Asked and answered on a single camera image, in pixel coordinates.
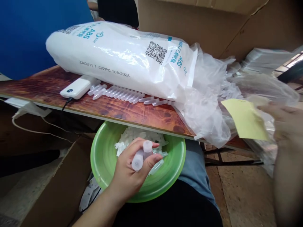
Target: yellow paper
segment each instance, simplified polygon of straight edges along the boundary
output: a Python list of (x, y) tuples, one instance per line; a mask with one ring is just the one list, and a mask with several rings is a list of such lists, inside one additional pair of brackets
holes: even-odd
[(269, 140), (264, 121), (253, 103), (240, 99), (228, 99), (221, 103), (234, 119), (240, 138)]

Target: white cable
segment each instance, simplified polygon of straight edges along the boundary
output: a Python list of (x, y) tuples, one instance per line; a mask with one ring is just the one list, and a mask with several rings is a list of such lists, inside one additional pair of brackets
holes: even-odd
[(64, 138), (62, 138), (62, 137), (56, 136), (56, 135), (51, 134), (51, 133), (48, 133), (48, 132), (37, 132), (37, 131), (32, 131), (32, 130), (29, 130), (29, 129), (22, 128), (21, 126), (19, 126), (19, 125), (17, 125), (17, 124), (15, 123), (15, 118), (12, 119), (12, 123), (13, 123), (13, 125), (16, 126), (17, 128), (20, 128), (20, 129), (25, 130), (25, 131), (34, 132), (34, 133), (39, 133), (39, 134), (48, 134), (48, 135), (52, 135), (52, 136), (58, 137), (58, 138), (60, 138), (60, 139), (64, 139)]
[(70, 132), (70, 131), (66, 131), (64, 128), (61, 128), (61, 127), (59, 127), (59, 126), (57, 126), (57, 125), (54, 125), (54, 124), (52, 124), (52, 123), (49, 123), (47, 120), (45, 120), (43, 117), (41, 117), (46, 123), (48, 123), (48, 124), (50, 124), (50, 125), (52, 125), (52, 126), (55, 126), (55, 127), (57, 127), (57, 128), (59, 128), (59, 129), (62, 129), (63, 131), (65, 131), (65, 132)]

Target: blue wall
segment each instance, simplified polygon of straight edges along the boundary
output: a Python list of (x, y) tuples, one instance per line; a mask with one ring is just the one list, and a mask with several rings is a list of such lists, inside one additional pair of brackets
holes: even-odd
[(22, 79), (56, 65), (45, 47), (49, 35), (92, 21), (86, 0), (1, 1), (0, 72)]

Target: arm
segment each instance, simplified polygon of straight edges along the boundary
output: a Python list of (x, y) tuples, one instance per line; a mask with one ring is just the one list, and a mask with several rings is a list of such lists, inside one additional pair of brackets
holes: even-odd
[(87, 2), (88, 7), (90, 10), (97, 11), (98, 12), (98, 4), (93, 2)]
[(278, 154), (274, 206), (278, 226), (296, 226), (303, 208), (303, 111), (271, 103), (259, 107), (275, 119)]
[(143, 167), (134, 171), (131, 162), (136, 152), (143, 148), (144, 139), (135, 139), (119, 156), (114, 177), (109, 186), (79, 218), (73, 227), (108, 227), (112, 226), (120, 208), (139, 192), (148, 173), (162, 159), (160, 154), (146, 158)]

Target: qr code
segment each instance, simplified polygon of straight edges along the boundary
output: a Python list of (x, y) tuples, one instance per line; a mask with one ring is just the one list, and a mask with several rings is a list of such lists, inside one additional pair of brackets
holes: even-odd
[(65, 33), (65, 34), (69, 35), (73, 30), (76, 30), (78, 27), (80, 27), (80, 25), (71, 26), (67, 29), (61, 29), (61, 30), (58, 30), (57, 32), (62, 32), (62, 33)]
[(166, 53), (166, 49), (159, 46), (153, 41), (151, 41), (151, 43), (148, 45), (147, 51), (145, 52), (147, 56), (155, 59), (157, 62), (159, 62), (160, 65), (162, 65)]

